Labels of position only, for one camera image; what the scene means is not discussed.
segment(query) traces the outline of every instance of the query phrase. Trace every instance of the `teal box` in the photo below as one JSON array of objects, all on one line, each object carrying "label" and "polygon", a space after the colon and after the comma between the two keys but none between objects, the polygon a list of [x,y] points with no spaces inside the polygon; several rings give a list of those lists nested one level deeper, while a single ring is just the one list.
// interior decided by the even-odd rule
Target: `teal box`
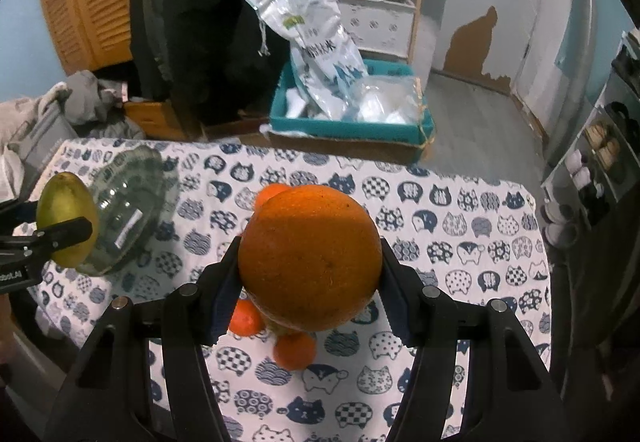
[{"label": "teal box", "polygon": [[[414,76],[413,69],[404,63],[391,61],[364,60],[369,74],[382,76]],[[422,126],[392,125],[388,123],[347,123],[343,121],[318,121],[315,119],[288,119],[286,91],[296,86],[290,62],[282,69],[280,81],[271,104],[271,127],[276,132],[305,132],[330,139],[364,139],[369,141],[389,141],[409,145],[424,144],[433,133],[434,125],[431,113],[426,106],[426,96],[422,94],[424,113]]]}]

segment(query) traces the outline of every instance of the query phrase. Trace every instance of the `tablecloth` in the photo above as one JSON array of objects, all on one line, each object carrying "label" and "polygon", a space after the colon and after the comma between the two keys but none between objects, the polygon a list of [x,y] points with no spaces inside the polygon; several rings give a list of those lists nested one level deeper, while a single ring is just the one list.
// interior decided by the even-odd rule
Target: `tablecloth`
[{"label": "tablecloth", "polygon": [[[415,267],[425,284],[470,303],[503,299],[548,364],[548,264],[535,201],[520,184],[233,143],[78,139],[63,143],[31,199],[55,172],[72,171],[90,184],[118,152],[142,143],[161,152],[165,169],[178,171],[180,199],[173,215],[162,217],[142,253],[118,273],[90,278],[50,262],[44,281],[33,288],[51,322],[78,345],[115,295],[145,301],[195,281],[244,228],[257,192],[282,182],[326,184],[356,199],[398,259]],[[390,332],[379,296],[350,322],[317,332],[317,339],[316,361],[303,372],[278,368],[268,332],[251,338],[227,334],[213,348],[203,348],[233,439],[383,440],[415,352]],[[153,400],[168,408],[159,344],[150,343],[149,358]],[[459,430],[467,364],[468,342],[462,340],[445,436]]]}]

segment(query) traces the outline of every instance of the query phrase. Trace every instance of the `blue wall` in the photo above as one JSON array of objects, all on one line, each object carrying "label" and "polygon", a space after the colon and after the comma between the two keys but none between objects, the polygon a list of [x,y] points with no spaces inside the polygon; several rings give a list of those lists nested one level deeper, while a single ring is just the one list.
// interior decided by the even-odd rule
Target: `blue wall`
[{"label": "blue wall", "polygon": [[0,0],[0,102],[40,96],[65,78],[40,0]]},{"label": "blue wall", "polygon": [[623,31],[635,27],[620,0],[596,0],[597,28],[591,75],[585,88],[587,99],[594,104],[609,79],[611,61],[615,58]]}]

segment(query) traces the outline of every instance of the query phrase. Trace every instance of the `screw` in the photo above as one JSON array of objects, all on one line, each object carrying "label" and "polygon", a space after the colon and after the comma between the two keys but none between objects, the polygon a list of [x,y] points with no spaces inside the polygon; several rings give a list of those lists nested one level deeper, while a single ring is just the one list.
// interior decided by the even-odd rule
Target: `screw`
[{"label": "screw", "polygon": [[121,308],[124,308],[128,302],[129,298],[127,296],[118,296],[111,302],[111,306],[115,310],[120,310]]},{"label": "screw", "polygon": [[185,283],[178,291],[182,296],[193,296],[198,291],[198,286],[195,283]]},{"label": "screw", "polygon": [[426,285],[422,288],[424,297],[437,298],[440,295],[440,289],[433,285]]},{"label": "screw", "polygon": [[502,301],[501,299],[494,299],[491,301],[491,307],[496,311],[496,312],[504,312],[507,310],[507,304]]}]

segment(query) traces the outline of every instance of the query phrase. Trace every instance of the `floor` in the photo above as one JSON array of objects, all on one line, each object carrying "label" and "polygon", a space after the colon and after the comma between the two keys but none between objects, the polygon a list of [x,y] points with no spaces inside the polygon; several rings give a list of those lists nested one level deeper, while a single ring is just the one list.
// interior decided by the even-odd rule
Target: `floor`
[{"label": "floor", "polygon": [[427,167],[519,182],[542,205],[542,142],[511,99],[434,73],[425,92],[436,123]]}]

